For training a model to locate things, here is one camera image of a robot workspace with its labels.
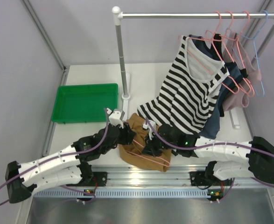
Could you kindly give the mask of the pink wire hanger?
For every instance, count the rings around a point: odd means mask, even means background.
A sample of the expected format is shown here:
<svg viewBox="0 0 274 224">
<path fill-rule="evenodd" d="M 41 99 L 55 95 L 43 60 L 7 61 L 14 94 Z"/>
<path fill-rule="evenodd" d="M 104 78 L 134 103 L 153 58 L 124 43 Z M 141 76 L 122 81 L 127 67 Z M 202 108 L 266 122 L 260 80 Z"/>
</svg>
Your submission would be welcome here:
<svg viewBox="0 0 274 224">
<path fill-rule="evenodd" d="M 136 154 L 136 153 L 131 152 L 131 151 L 129 153 L 133 154 L 133 155 L 136 155 L 136 156 L 138 156 L 140 158 L 143 158 L 145 160 L 148 160 L 148 161 L 154 162 L 156 164 L 159 164 L 159 165 L 161 165 L 163 167 L 168 167 L 168 168 L 170 167 L 170 162 L 167 161 L 166 159 L 160 157 L 160 156 L 156 157 L 156 156 L 150 156 L 150 155 Z"/>
</svg>

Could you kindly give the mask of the tan tank top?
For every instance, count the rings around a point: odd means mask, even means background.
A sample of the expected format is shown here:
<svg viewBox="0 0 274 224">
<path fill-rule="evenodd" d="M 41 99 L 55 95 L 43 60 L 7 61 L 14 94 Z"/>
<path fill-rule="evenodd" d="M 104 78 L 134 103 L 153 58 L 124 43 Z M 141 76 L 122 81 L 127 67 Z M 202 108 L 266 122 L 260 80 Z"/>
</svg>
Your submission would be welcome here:
<svg viewBox="0 0 274 224">
<path fill-rule="evenodd" d="M 145 131 L 142 129 L 142 124 L 145 121 L 142 117 L 140 117 L 138 114 L 133 113 L 132 116 L 126 120 L 131 129 L 136 132 L 136 135 L 133 139 L 132 144 L 130 145 L 118 145 L 119 148 L 119 155 L 120 158 L 133 166 L 136 166 L 141 169 L 149 169 L 149 170 L 157 170 L 161 172 L 166 172 L 169 168 L 163 167 L 159 164 L 156 164 L 154 162 L 145 160 L 143 158 L 140 158 L 136 155 L 130 154 L 129 152 L 134 152 L 136 154 L 142 154 L 142 150 L 145 146 L 145 137 L 148 134 L 148 131 Z M 167 149 L 164 150 L 161 154 L 162 158 L 166 159 L 167 161 L 171 161 L 171 150 Z"/>
</svg>

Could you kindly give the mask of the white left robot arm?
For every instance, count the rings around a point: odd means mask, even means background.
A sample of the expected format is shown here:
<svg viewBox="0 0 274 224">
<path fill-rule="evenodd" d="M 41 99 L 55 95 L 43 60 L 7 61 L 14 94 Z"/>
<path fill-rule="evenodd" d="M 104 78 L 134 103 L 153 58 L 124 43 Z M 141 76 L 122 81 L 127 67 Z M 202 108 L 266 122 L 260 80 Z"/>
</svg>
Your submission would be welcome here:
<svg viewBox="0 0 274 224">
<path fill-rule="evenodd" d="M 9 163 L 5 175 L 8 201 L 19 203 L 42 190 L 60 185 L 89 185 L 93 180 L 89 162 L 117 145 L 131 144 L 135 135 L 127 122 L 123 126 L 109 124 L 57 153 L 32 162 Z"/>
</svg>

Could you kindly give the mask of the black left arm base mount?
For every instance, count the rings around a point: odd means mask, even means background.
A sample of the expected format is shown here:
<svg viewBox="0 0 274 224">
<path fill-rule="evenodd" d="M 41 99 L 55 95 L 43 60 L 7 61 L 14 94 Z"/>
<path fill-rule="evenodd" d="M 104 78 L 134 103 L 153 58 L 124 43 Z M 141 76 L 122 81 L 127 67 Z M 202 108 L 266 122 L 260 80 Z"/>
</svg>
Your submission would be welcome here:
<svg viewBox="0 0 274 224">
<path fill-rule="evenodd" d="M 67 187 L 104 187 L 107 183 L 107 172 L 94 172 L 93 177 L 88 181 L 81 181 L 78 184 L 67 184 Z"/>
</svg>

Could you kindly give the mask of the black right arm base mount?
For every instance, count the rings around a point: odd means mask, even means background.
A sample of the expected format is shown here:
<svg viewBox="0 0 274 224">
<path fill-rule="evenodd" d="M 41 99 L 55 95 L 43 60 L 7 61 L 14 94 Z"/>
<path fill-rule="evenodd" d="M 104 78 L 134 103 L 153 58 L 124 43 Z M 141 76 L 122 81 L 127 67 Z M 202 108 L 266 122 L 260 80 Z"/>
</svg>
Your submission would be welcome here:
<svg viewBox="0 0 274 224">
<path fill-rule="evenodd" d="M 221 181 L 213 175 L 206 175 L 204 171 L 190 172 L 190 181 L 192 186 L 196 187 L 211 187 L 220 186 Z"/>
</svg>

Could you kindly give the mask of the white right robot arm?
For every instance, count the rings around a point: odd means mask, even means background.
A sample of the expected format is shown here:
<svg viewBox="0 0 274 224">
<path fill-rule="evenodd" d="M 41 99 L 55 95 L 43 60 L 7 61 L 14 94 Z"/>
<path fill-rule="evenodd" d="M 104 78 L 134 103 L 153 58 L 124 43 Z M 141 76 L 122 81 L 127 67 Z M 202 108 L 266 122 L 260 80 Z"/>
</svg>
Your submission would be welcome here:
<svg viewBox="0 0 274 224">
<path fill-rule="evenodd" d="M 143 154 L 159 156 L 162 150 L 185 158 L 207 159 L 204 177 L 210 185 L 230 178 L 255 178 L 274 184 L 274 146 L 262 137 L 233 143 L 185 134 L 178 128 L 164 124 L 158 129 L 154 122 L 144 122 L 148 131 Z"/>
</svg>

